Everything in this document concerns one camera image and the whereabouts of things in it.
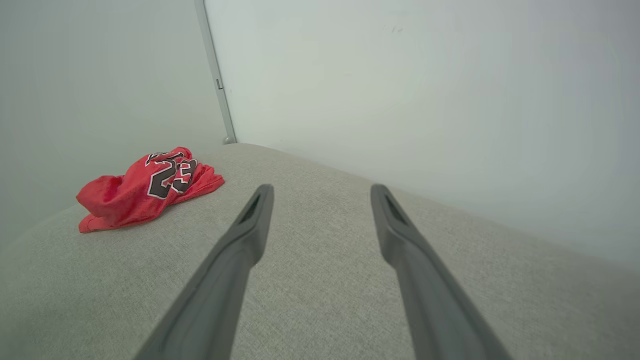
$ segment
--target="fabric texture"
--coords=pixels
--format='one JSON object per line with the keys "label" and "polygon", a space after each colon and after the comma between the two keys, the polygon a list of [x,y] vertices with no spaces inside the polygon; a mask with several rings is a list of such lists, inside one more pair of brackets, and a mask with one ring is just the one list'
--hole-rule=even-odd
{"label": "fabric texture", "polygon": [[78,229],[90,233],[138,225],[157,218],[167,206],[213,192],[224,182],[185,147],[148,154],[123,176],[101,176],[80,190],[76,199],[90,214]]}
{"label": "fabric texture", "polygon": [[[0,359],[132,359],[262,183],[275,189],[233,359],[411,359],[361,177],[254,145],[203,162],[227,183],[139,226],[79,234],[80,206],[0,254]],[[515,359],[640,354],[640,277],[391,188]]]}

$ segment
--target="jersey number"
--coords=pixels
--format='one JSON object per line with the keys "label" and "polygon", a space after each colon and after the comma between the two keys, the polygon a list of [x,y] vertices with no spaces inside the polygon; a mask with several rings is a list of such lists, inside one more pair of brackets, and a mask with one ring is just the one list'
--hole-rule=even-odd
{"label": "jersey number", "polygon": [[184,193],[191,185],[193,173],[198,166],[197,160],[182,160],[179,164],[171,159],[156,161],[157,164],[165,163],[169,166],[151,175],[147,195],[166,199],[169,191],[174,189],[177,193]]}

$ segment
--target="white wall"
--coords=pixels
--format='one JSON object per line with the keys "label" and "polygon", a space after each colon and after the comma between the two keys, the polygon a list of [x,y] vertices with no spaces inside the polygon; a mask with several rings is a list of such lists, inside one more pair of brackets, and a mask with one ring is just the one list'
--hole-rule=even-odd
{"label": "white wall", "polygon": [[96,177],[226,136],[193,0],[4,0],[0,49],[0,248]]}
{"label": "white wall", "polygon": [[640,271],[640,2],[207,0],[240,142]]}

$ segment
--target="gray fabric surface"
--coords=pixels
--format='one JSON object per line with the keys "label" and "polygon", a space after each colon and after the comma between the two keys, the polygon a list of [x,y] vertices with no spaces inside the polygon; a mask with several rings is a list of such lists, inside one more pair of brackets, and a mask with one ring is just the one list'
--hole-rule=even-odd
{"label": "gray fabric surface", "polygon": [[[371,182],[282,152],[196,157],[227,181],[148,224],[79,234],[74,206],[0,254],[0,359],[129,359],[255,188],[275,187],[234,359],[413,357]],[[517,359],[640,354],[640,281],[603,263],[393,190]]]}

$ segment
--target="metal door frame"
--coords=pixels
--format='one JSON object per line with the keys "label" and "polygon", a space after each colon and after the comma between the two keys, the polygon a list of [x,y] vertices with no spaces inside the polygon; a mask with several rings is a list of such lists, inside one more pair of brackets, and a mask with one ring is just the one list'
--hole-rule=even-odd
{"label": "metal door frame", "polygon": [[211,76],[213,77],[214,85],[216,87],[216,95],[218,95],[218,102],[220,103],[220,110],[222,111],[222,120],[224,121],[225,129],[227,130],[227,137],[224,139],[223,143],[236,143],[236,132],[234,131],[234,125],[231,122],[231,114],[229,113],[225,87],[222,82],[222,77],[220,76],[220,68],[218,67],[218,59],[216,57],[216,50],[213,46],[213,36],[211,35],[209,19],[207,18],[207,8],[204,2],[205,0],[195,0],[196,14],[198,15],[200,32],[202,33],[202,40],[204,41],[204,48],[207,51]]}

